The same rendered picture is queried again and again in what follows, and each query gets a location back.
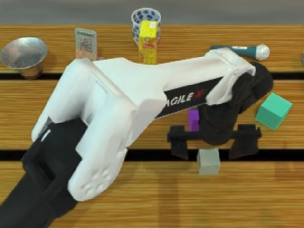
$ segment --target white plastic casing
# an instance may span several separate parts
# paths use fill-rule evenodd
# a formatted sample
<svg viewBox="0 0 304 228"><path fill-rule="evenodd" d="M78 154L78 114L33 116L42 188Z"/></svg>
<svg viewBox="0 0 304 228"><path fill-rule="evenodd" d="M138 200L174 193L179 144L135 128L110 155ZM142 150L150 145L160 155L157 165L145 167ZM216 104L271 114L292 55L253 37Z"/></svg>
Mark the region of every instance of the white plastic casing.
<svg viewBox="0 0 304 228"><path fill-rule="evenodd" d="M113 183L127 147L165 107L164 91L223 77L206 98L208 105L218 105L231 99L231 88L244 72L254 75L255 68L228 48L158 65L76 59L64 70L32 140L50 122L81 117L88 129L76 147L82 160L68 190L77 201L89 200Z"/></svg>

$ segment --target gray cube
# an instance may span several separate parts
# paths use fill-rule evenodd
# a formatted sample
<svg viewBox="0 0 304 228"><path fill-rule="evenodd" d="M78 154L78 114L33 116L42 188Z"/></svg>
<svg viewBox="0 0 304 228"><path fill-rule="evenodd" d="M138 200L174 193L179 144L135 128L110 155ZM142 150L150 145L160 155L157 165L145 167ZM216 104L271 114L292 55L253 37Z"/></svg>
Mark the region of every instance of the gray cube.
<svg viewBox="0 0 304 228"><path fill-rule="evenodd" d="M218 149L199 149L197 155L199 175L216 175L220 169Z"/></svg>

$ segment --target wooden table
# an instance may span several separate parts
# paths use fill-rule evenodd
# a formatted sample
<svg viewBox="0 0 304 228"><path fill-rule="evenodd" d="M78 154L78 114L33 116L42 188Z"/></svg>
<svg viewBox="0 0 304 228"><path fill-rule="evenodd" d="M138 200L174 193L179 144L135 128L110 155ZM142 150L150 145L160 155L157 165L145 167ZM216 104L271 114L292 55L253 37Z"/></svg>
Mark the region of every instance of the wooden table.
<svg viewBox="0 0 304 228"><path fill-rule="evenodd" d="M21 36L43 39L49 54L45 72L63 72L74 58L74 28L76 26L0 26L0 47ZM105 58L125 57L138 61L137 47L131 39L129 25L83 26L98 34L99 55ZM300 61L304 43L304 26L199 26L163 25L158 47L160 63L202 56L213 44L257 45L265 43L271 49L270 58L263 62L271 72L303 71ZM11 70L0 66L0 72ZM2 149L27 149L30 133L56 81L0 80L0 145ZM304 81L275 81L273 91L294 103L287 119L278 131L271 131L254 120L260 102L238 118L237 124L261 126L260 148L303 148ZM171 125L187 125L187 112L154 121L130 149L168 149L166 134ZM189 148L207 147L201 141L189 143ZM231 142L221 146L230 148Z"/></svg>
<svg viewBox="0 0 304 228"><path fill-rule="evenodd" d="M60 73L73 60L76 26L0 26L0 47L36 36L49 47L45 72ZM137 61L129 25L82 26L98 33L99 55ZM203 55L210 45L271 48L264 62L272 72L303 71L304 26L163 25L160 63ZM11 72L0 66L0 72ZM0 80L0 149L27 149L31 130L56 81ZM304 147L304 82L275 81L274 92L294 103L276 132L261 127L260 148ZM254 123L260 101L238 118ZM168 149L171 125L186 125L186 112L154 121L132 149ZM189 148L207 146L190 142ZM231 142L222 148L229 148ZM302 228L304 162L223 162L214 177L197 175L195 162L125 162L114 184L92 201L58 219L52 228ZM0 162L0 201L23 175L20 162Z"/></svg>

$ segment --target silver bowl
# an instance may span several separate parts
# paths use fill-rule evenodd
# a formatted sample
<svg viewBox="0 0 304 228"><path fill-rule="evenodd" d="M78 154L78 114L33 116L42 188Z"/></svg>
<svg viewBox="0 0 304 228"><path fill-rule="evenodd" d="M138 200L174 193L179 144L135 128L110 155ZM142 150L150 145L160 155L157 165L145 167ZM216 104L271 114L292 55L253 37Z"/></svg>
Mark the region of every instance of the silver bowl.
<svg viewBox="0 0 304 228"><path fill-rule="evenodd" d="M22 37L3 48L0 59L7 68L18 70L27 79L35 79L42 74L42 61L47 53L47 46L41 39Z"/></svg>

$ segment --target yellow carton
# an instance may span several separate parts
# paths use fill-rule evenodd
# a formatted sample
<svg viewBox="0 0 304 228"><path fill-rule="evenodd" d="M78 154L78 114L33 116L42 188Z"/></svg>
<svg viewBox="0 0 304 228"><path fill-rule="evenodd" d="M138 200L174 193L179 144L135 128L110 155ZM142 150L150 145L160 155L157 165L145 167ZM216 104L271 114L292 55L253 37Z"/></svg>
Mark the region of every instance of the yellow carton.
<svg viewBox="0 0 304 228"><path fill-rule="evenodd" d="M141 27L139 32L139 61L144 64L156 64L156 33L157 22L156 21L141 21Z"/></svg>

